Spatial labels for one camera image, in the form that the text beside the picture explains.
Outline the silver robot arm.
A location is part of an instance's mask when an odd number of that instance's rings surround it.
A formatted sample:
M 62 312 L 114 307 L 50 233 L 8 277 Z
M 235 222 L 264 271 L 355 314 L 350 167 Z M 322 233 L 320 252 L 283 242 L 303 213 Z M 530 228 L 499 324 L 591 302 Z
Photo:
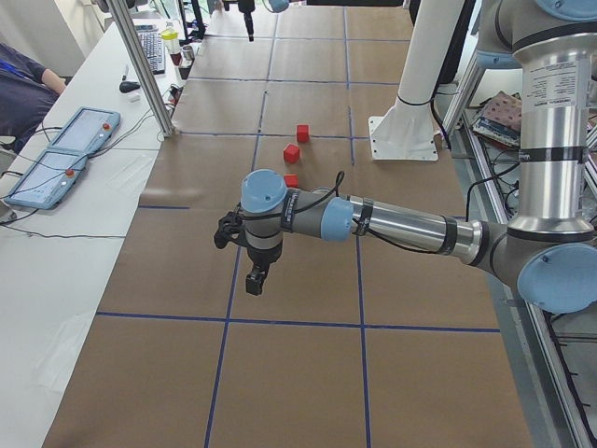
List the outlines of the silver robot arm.
M 480 17 L 478 55 L 513 59 L 522 70 L 517 215 L 506 224 L 433 215 L 335 190 L 293 189 L 278 173 L 256 170 L 243 180 L 235 217 L 238 242 L 253 263 L 249 293 L 261 293 L 284 234 L 295 232 L 326 241 L 371 235 L 453 256 L 553 314 L 595 302 L 595 231 L 582 216 L 581 190 L 596 5 L 485 1 Z

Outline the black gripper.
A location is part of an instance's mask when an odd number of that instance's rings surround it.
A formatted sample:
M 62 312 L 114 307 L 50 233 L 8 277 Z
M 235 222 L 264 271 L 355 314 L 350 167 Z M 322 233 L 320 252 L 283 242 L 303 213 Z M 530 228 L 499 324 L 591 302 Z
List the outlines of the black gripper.
M 245 290 L 251 295 L 261 295 L 263 286 L 268 276 L 270 265 L 275 263 L 282 255 L 283 246 L 277 245 L 267 249 L 253 246 L 247 248 L 249 259 L 253 262 L 253 269 L 245 277 Z

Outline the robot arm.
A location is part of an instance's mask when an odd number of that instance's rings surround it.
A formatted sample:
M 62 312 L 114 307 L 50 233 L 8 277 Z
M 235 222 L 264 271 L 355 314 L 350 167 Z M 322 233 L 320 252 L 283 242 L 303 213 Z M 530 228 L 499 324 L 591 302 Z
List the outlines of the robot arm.
M 254 23 L 252 14 L 256 10 L 256 4 L 254 0 L 223 0 L 223 7 L 225 11 L 229 11 L 231 5 L 235 4 L 238 10 L 243 14 L 243 20 L 250 42 L 254 41 Z M 270 13 L 281 13 L 288 9 L 290 5 L 289 0 L 268 0 L 264 2 L 265 8 Z

